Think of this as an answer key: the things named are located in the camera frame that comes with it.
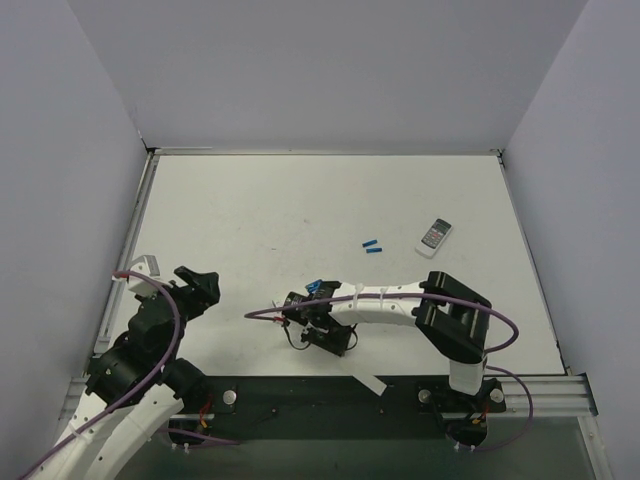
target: black cable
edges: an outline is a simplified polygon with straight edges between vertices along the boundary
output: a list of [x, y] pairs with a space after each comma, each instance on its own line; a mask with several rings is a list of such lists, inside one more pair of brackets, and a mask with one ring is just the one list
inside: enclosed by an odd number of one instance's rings
[[346, 351], [353, 350], [354, 348], [356, 348], [356, 345], [358, 345], [358, 334], [356, 333], [356, 327], [357, 327], [357, 326], [358, 326], [358, 325], [356, 324], [356, 325], [354, 325], [354, 326], [353, 326], [353, 328], [351, 329], [351, 333], [353, 334], [353, 336], [354, 336], [354, 337], [356, 337], [356, 343], [354, 343], [354, 344], [353, 344], [353, 345], [351, 345], [350, 347], [347, 347], [347, 350], [346, 350]]
[[289, 334], [289, 329], [287, 328], [287, 326], [285, 324], [282, 324], [282, 328], [284, 329], [284, 334], [287, 336], [287, 341], [289, 342], [289, 345], [291, 345], [296, 350], [306, 350], [311, 346], [311, 342], [308, 342], [304, 347], [296, 347], [291, 341], [291, 335]]

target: white table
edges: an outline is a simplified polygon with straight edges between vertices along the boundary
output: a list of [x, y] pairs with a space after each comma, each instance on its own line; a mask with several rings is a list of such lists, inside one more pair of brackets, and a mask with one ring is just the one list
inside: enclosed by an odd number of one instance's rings
[[[427, 260], [414, 246], [437, 216], [454, 229]], [[373, 238], [382, 253], [362, 249]], [[220, 274], [220, 303], [188, 324], [180, 350], [209, 375], [344, 375], [345, 364], [376, 375], [447, 374], [448, 361], [415, 328], [359, 325], [359, 345], [341, 360], [316, 347], [295, 351], [275, 324], [243, 318], [318, 278], [405, 284], [431, 270], [519, 326], [519, 340], [490, 364], [564, 373], [496, 157], [161, 157], [134, 258], [141, 254], [157, 256], [165, 279], [179, 265]], [[112, 341], [137, 305], [126, 292]], [[492, 319], [487, 346], [508, 336]]]

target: gray wall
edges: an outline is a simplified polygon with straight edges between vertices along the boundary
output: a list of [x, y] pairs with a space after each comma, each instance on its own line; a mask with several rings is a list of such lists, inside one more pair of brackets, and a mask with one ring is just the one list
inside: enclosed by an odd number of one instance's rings
[[145, 151], [64, 0], [0, 2], [0, 476], [50, 446]]
[[591, 0], [507, 148], [554, 325], [616, 478], [638, 478], [640, 2]]
[[69, 0], [150, 146], [504, 147], [586, 0]]

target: purple cable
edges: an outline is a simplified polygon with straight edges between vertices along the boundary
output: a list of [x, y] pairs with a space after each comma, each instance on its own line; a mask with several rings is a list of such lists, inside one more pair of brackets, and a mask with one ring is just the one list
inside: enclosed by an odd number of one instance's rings
[[512, 373], [509, 370], [505, 370], [504, 368], [492, 367], [490, 365], [487, 365], [487, 370], [493, 370], [494, 372], [500, 372], [500, 373], [504, 373], [505, 375], [509, 375], [511, 378], [513, 378], [516, 382], [520, 384], [520, 386], [524, 390], [524, 393], [527, 395], [527, 400], [529, 401], [529, 415], [527, 416], [527, 421], [525, 422], [524, 427], [522, 427], [522, 430], [520, 430], [518, 433], [516, 433], [512, 437], [506, 440], [503, 440], [502, 442], [498, 442], [495, 445], [490, 445], [488, 447], [476, 447], [472, 449], [469, 445], [465, 445], [463, 443], [458, 442], [460, 446], [465, 447], [469, 450], [473, 450], [473, 452], [480, 452], [480, 453], [493, 452], [502, 447], [506, 447], [507, 445], [510, 445], [511, 443], [519, 439], [521, 436], [523, 436], [525, 433], [527, 433], [529, 430], [531, 430], [531, 426], [533, 425], [533, 398], [531, 397], [531, 392], [529, 391], [525, 383], [522, 381], [522, 379], [518, 377], [515, 373]]
[[[273, 307], [273, 308], [265, 308], [263, 310], [256, 310], [254, 312], [249, 312], [247, 313], [244, 317], [245, 318], [250, 318], [253, 320], [273, 320], [273, 317], [265, 317], [264, 315], [266, 313], [278, 313], [278, 312], [283, 312], [283, 311], [287, 311], [287, 310], [296, 310], [300, 307], [311, 307], [313, 305], [323, 305], [325, 303], [337, 303], [337, 302], [348, 302], [353, 300], [353, 295], [345, 295], [343, 297], [335, 297], [335, 298], [321, 298], [319, 300], [311, 300], [309, 302], [300, 302], [300, 303], [296, 303], [295, 305], [287, 305], [287, 306], [283, 306], [283, 307]], [[511, 330], [513, 331], [513, 334], [511, 335], [511, 338], [509, 338], [509, 340], [507, 340], [504, 343], [501, 343], [500, 345], [497, 345], [495, 347], [491, 347], [491, 348], [487, 348], [484, 352], [485, 353], [493, 353], [493, 352], [497, 352], [499, 350], [504, 350], [505, 348], [507, 348], [509, 345], [512, 345], [517, 339], [518, 336], [520, 335], [520, 330], [518, 330], [518, 327], [516, 326], [516, 324], [508, 319], [507, 317], [505, 317], [503, 314], [501, 314], [500, 312], [497, 312], [489, 307], [485, 307], [484, 305], [481, 305], [479, 303], [475, 303], [475, 302], [468, 302], [467, 300], [461, 300], [459, 298], [454, 298], [454, 297], [447, 297], [445, 295], [436, 295], [434, 293], [385, 293], [382, 295], [379, 295], [377, 293], [361, 293], [360, 295], [358, 295], [358, 298], [373, 298], [373, 299], [380, 299], [380, 297], [382, 298], [425, 298], [427, 300], [437, 300], [437, 301], [441, 301], [441, 302], [447, 302], [447, 303], [453, 303], [454, 305], [460, 305], [462, 307], [467, 307], [467, 308], [473, 308], [475, 310], [480, 310], [481, 312], [485, 312], [488, 313], [489, 315], [492, 315], [494, 317], [496, 317], [499, 320], [502, 320], [504, 323], [506, 323]]]
[[[123, 395], [122, 398], [114, 402], [109, 407], [105, 408], [102, 412], [100, 412], [98, 415], [96, 415], [91, 420], [86, 422], [84, 425], [81, 425], [80, 427], [78, 427], [76, 429], [76, 433], [82, 433], [85, 430], [87, 430], [89, 427], [92, 427], [93, 425], [98, 423], [100, 420], [105, 418], [107, 415], [109, 415], [111, 412], [120, 408], [120, 406], [122, 406], [127, 401], [129, 401], [131, 397], [133, 397], [140, 390], [146, 387], [147, 384], [153, 380], [156, 374], [164, 366], [164, 364], [167, 363], [167, 360], [169, 360], [169, 357], [173, 353], [174, 348], [178, 344], [178, 339], [180, 338], [180, 312], [178, 311], [178, 306], [176, 305], [176, 302], [173, 301], [173, 298], [171, 298], [171, 295], [169, 295], [169, 292], [167, 292], [167, 290], [162, 286], [161, 283], [156, 282], [155, 280], [147, 277], [146, 275], [143, 275], [138, 272], [132, 272], [130, 270], [121, 270], [121, 271], [114, 272], [113, 276], [114, 277], [127, 277], [127, 276], [136, 277], [152, 285], [156, 290], [158, 290], [162, 294], [162, 296], [166, 298], [167, 302], [169, 303], [169, 306], [171, 307], [171, 311], [173, 313], [173, 322], [174, 322], [173, 336], [171, 337], [171, 342], [169, 343], [169, 347], [167, 348], [167, 351], [162, 356], [158, 364], [155, 367], [153, 367], [153, 369], [147, 374], [147, 376], [144, 377], [140, 381], [140, 383], [138, 383], [135, 387], [129, 390], [129, 392]], [[24, 480], [28, 478], [40, 465], [42, 465], [44, 462], [49, 460], [49, 458], [51, 458], [53, 455], [55, 455], [64, 447], [66, 447], [75, 438], [76, 437], [74, 436], [74, 434], [70, 434], [69, 436], [65, 437], [63, 440], [58, 442], [51, 450], [45, 453], [36, 463], [34, 463], [24, 475], [21, 475], [20, 477], [18, 477], [18, 480]]]
[[234, 441], [234, 440], [227, 440], [225, 438], [216, 438], [216, 437], [210, 437], [209, 435], [202, 435], [200, 433], [197, 432], [191, 432], [189, 430], [182, 430], [180, 428], [159, 428], [157, 430], [159, 433], [178, 433], [180, 435], [186, 435], [189, 437], [193, 437], [193, 438], [198, 438], [200, 440], [204, 440], [207, 442], [216, 442], [216, 444], [218, 445], [240, 445], [240, 443]]

